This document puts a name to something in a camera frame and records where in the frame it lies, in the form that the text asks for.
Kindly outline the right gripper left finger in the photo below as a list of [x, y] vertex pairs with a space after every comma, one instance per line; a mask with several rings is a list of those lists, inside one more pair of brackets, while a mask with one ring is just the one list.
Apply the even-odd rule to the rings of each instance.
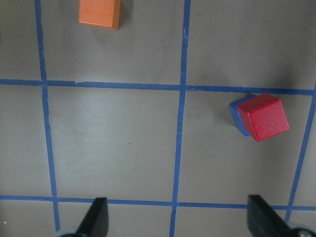
[[75, 232], [76, 237], [106, 237], [109, 231], [109, 213], [106, 197], [94, 200]]

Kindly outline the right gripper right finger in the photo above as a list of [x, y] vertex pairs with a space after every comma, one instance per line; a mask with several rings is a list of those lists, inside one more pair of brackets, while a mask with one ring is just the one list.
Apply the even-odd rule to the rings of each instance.
[[291, 228], [260, 195], [247, 198], [247, 227], [253, 237], [285, 237]]

